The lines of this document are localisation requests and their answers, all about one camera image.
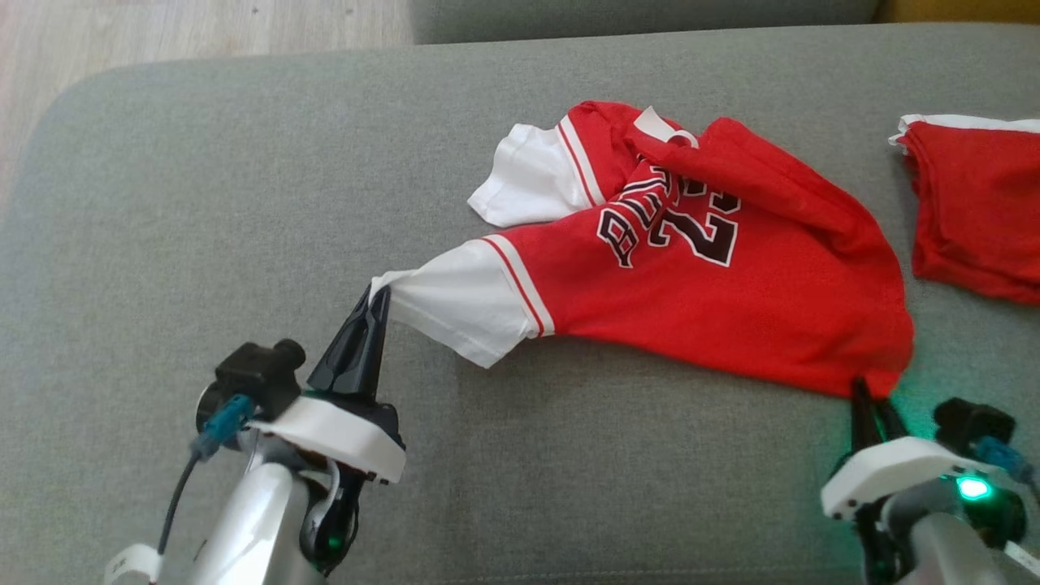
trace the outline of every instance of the wooden floor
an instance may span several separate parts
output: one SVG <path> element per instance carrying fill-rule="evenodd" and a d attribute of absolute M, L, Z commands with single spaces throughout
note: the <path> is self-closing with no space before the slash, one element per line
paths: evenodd
<path fill-rule="evenodd" d="M 120 66 L 412 42 L 404 0 L 0 0 L 0 214 L 32 128 Z"/>

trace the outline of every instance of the cloth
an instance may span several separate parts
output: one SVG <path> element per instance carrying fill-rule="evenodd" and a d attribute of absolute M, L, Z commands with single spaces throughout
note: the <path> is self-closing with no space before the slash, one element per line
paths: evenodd
<path fill-rule="evenodd" d="M 874 219 L 734 120 L 697 137 L 584 102 L 550 130 L 515 126 L 469 204 L 510 229 L 372 290 L 391 285 L 392 317 L 480 365 L 566 334 L 834 396 L 864 376 L 887 396 L 910 360 Z"/>
<path fill-rule="evenodd" d="M 904 116 L 917 176 L 913 272 L 982 295 L 1040 305 L 1040 120 Z"/>

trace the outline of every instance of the yellow object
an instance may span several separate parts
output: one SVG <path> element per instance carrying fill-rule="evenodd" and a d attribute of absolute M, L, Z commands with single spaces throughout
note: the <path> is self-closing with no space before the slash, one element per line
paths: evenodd
<path fill-rule="evenodd" d="M 876 20 L 1040 24 L 1040 0 L 885 0 Z"/>

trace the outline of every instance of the printed number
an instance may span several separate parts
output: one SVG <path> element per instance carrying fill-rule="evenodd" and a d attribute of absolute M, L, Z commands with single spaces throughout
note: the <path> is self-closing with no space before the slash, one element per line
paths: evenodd
<path fill-rule="evenodd" d="M 634 195 L 647 189 L 664 188 L 664 197 L 668 199 L 672 193 L 671 175 L 658 170 L 666 180 L 654 178 L 648 181 L 632 183 L 625 188 L 623 195 Z M 690 246 L 698 258 L 702 258 L 721 266 L 729 266 L 736 246 L 736 222 L 726 219 L 740 209 L 740 200 L 727 193 L 710 192 L 704 183 L 681 179 L 679 194 L 682 197 L 704 197 L 709 195 L 707 217 L 699 222 L 692 215 L 665 207 L 661 198 L 656 193 L 647 193 L 641 198 L 627 198 L 607 204 L 600 212 L 597 235 L 610 246 L 618 264 L 623 269 L 632 268 L 632 252 L 640 244 L 640 236 L 632 223 L 620 213 L 625 207 L 632 211 L 639 224 L 648 229 L 647 241 L 653 248 L 664 248 L 671 243 L 672 230 L 675 230 Z"/>

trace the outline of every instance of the white label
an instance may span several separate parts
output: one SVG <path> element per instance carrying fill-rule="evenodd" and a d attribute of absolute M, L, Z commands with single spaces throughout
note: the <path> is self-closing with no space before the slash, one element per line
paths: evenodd
<path fill-rule="evenodd" d="M 1016 563 L 1024 566 L 1025 570 L 1040 577 L 1040 560 L 1029 554 L 1025 549 L 1009 540 L 1008 545 L 1004 548 L 1004 553 Z"/>
<path fill-rule="evenodd" d="M 105 565 L 104 585 L 112 585 L 115 580 L 128 573 L 144 575 L 154 585 L 159 581 L 159 570 L 162 569 L 162 557 L 158 551 L 148 544 L 131 544 Z"/>

